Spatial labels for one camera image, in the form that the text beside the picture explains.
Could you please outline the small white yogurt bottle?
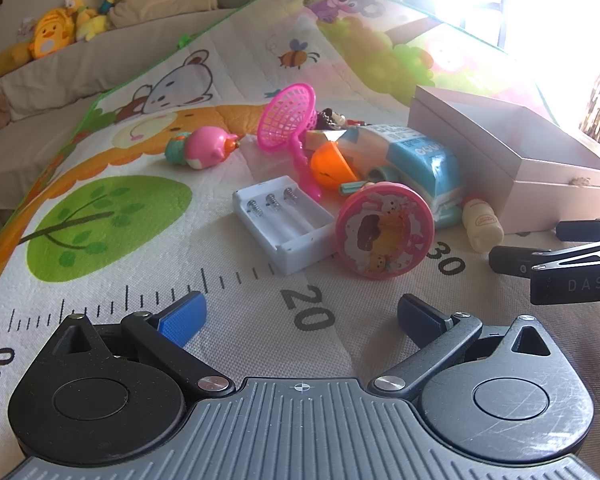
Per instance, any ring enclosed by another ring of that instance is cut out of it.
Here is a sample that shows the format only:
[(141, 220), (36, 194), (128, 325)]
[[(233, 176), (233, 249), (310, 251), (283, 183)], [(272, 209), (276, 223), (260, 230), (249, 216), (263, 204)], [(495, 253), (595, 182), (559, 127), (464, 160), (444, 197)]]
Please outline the small white yogurt bottle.
[(477, 196), (463, 200), (463, 226), (471, 248), (478, 254), (487, 254), (504, 240), (504, 230), (493, 208)]

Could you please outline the round pink cartoon tin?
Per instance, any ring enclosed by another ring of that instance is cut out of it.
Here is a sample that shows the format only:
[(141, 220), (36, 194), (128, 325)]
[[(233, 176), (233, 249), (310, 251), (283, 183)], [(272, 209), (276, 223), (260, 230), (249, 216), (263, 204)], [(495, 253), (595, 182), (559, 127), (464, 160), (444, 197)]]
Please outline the round pink cartoon tin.
[(343, 263), (364, 278), (396, 278), (415, 269), (434, 240), (425, 200), (404, 184), (369, 184), (342, 204), (335, 226)]

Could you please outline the pink cardboard box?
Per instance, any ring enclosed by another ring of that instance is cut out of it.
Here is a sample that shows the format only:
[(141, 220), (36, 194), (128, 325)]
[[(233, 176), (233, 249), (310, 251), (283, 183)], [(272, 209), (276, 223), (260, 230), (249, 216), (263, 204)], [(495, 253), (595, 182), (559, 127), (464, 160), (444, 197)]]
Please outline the pink cardboard box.
[(600, 156), (528, 107), (418, 87), (408, 125), (455, 155), (466, 193), (489, 203), (507, 234), (600, 218)]

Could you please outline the white battery charger case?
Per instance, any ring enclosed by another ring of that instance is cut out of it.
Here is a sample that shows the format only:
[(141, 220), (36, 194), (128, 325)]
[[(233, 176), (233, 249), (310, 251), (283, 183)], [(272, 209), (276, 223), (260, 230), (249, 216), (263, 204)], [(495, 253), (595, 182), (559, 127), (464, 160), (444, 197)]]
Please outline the white battery charger case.
[(335, 217), (283, 176), (233, 194), (234, 213), (274, 266), (294, 274), (336, 254)]

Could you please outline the pink pig toy figure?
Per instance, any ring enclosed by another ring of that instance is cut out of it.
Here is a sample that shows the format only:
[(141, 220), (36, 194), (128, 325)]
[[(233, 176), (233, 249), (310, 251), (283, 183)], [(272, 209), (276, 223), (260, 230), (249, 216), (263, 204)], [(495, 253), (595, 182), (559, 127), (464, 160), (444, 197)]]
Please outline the pink pig toy figure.
[(201, 127), (174, 136), (164, 149), (169, 164), (203, 170), (219, 165), (239, 148), (240, 137), (220, 127)]

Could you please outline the orange plastic toy shell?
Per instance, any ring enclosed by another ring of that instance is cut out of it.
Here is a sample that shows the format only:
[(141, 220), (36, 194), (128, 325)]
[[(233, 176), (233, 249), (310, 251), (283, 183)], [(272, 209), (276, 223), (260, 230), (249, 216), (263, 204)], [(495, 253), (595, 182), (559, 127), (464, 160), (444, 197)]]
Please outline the orange plastic toy shell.
[(313, 153), (310, 170), (319, 185), (332, 191), (338, 191), (342, 184), (358, 181), (358, 175), (332, 141), (324, 143)]

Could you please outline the colourful cartoon play mat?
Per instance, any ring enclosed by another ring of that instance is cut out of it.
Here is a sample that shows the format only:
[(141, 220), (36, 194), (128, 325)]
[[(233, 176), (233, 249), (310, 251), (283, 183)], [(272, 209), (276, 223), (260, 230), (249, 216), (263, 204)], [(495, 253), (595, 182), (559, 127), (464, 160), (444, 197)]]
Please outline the colourful cartoon play mat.
[[(418, 87), (528, 107), (564, 130), (527, 66), (394, 0), (256, 0), (105, 93), (0, 233), (0, 479), (600, 479), (600, 301), (530, 302), (463, 221), (415, 269), (374, 280), (338, 254), (280, 272), (233, 194), (288, 176), (259, 148), (291, 84), (370, 125), (407, 126)], [(240, 137), (219, 165), (169, 164), (201, 127)], [(230, 378), (186, 398), (122, 333), (189, 292), (186, 344)], [(483, 326), (415, 400), (368, 383), (418, 347), (405, 294)]]

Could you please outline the small dark toy figure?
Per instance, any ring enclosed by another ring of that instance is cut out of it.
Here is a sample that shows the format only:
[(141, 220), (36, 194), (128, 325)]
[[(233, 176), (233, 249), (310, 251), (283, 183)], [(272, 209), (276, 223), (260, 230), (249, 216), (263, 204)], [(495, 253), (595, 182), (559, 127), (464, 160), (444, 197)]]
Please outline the small dark toy figure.
[(331, 108), (324, 108), (316, 114), (315, 128), (317, 130), (346, 130), (350, 127), (365, 126), (366, 122), (348, 119)]

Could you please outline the pink plastic toy net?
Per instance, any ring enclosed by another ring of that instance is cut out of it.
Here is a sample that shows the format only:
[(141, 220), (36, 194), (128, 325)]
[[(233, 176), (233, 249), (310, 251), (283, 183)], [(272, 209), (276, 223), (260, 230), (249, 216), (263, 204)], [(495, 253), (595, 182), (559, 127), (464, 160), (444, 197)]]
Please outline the pink plastic toy net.
[(267, 153), (289, 152), (299, 177), (300, 188), (316, 202), (320, 202), (322, 192), (313, 177), (301, 141), (301, 137), (315, 126), (315, 103), (314, 89), (304, 82), (291, 84), (278, 92), (261, 115), (257, 142), (259, 148)]

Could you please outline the beige sofa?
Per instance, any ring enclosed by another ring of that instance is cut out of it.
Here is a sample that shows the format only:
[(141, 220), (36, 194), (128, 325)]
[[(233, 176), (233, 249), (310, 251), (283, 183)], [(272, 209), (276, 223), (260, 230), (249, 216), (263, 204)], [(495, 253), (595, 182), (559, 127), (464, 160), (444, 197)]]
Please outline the beige sofa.
[(148, 70), (230, 12), (170, 16), (103, 32), (0, 78), (12, 121), (0, 130), (0, 210), (15, 209), (96, 96)]

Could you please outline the yellow long cushion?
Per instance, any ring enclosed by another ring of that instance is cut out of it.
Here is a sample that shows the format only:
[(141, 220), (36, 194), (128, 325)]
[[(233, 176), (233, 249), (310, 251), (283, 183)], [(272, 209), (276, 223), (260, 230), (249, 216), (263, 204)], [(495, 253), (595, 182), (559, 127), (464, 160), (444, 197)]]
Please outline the yellow long cushion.
[(26, 42), (14, 44), (0, 52), (0, 78), (6, 74), (18, 70), (32, 60), (29, 45)]

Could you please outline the small yellow chick plush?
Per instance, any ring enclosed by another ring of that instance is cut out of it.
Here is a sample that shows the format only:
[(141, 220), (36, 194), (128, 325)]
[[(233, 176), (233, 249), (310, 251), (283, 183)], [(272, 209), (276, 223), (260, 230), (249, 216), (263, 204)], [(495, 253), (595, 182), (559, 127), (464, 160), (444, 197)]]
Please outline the small yellow chick plush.
[(76, 24), (76, 41), (91, 41), (108, 29), (106, 15), (98, 14), (83, 0), (65, 0), (65, 8)]

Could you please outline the yellow duck plush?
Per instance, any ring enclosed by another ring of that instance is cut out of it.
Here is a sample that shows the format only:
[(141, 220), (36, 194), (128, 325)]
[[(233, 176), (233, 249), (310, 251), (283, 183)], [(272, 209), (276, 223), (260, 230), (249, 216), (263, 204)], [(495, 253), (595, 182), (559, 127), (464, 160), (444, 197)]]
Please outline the yellow duck plush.
[(54, 53), (76, 41), (76, 24), (66, 9), (55, 8), (45, 13), (35, 25), (29, 50), (34, 58)]

